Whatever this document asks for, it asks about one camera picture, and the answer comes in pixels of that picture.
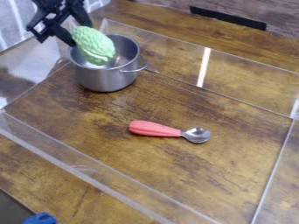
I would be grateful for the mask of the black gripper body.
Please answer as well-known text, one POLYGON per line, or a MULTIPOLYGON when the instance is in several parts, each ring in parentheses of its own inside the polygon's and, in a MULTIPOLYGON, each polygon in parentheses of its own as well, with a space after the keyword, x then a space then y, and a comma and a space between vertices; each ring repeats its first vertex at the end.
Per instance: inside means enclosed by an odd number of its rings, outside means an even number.
POLYGON ((33 0, 38 11, 26 30, 34 34, 38 41, 43 43, 51 35, 51 24, 61 24, 71 15, 71 3, 85 3, 85 0, 33 0))

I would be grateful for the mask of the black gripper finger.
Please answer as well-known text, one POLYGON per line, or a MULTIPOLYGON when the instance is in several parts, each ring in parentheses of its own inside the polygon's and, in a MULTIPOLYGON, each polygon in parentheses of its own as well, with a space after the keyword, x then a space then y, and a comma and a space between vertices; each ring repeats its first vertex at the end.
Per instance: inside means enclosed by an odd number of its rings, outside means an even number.
POLYGON ((70 14, 74 16, 81 25, 85 25, 87 27, 93 26, 90 15, 85 9, 85 3, 71 3, 70 14))
POLYGON ((71 33, 66 28, 62 27, 61 24, 51 24, 50 30, 51 35, 58 37, 70 47, 74 47, 77 45, 71 33))

